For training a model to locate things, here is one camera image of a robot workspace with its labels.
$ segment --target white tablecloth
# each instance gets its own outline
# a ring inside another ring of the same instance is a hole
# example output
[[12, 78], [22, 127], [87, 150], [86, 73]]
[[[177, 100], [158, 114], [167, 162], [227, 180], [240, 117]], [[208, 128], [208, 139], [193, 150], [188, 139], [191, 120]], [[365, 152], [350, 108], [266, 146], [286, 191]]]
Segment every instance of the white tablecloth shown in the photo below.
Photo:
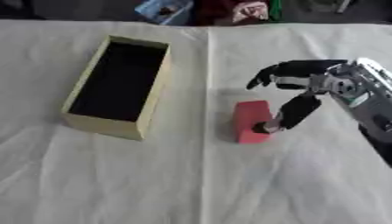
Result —
[[[60, 107], [105, 35], [171, 43], [147, 139], [68, 128]], [[392, 28], [170, 28], [0, 21], [0, 222], [391, 223], [392, 172], [330, 98], [267, 143], [235, 143], [238, 101], [276, 112], [295, 91], [244, 89], [265, 66], [367, 56], [392, 69]]]

